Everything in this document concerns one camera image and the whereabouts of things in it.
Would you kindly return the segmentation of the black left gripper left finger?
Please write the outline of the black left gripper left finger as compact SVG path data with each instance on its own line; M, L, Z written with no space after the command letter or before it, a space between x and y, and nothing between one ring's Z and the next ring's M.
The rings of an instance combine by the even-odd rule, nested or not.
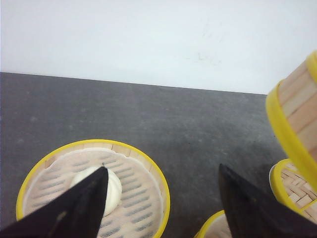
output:
M2 238L95 238L105 210L104 167L47 205L1 230Z

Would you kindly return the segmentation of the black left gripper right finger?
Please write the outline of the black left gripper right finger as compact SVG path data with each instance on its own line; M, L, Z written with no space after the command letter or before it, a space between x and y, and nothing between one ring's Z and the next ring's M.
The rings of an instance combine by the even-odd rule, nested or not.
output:
M234 238L315 238L317 226L292 211L226 165L219 165L218 185Z

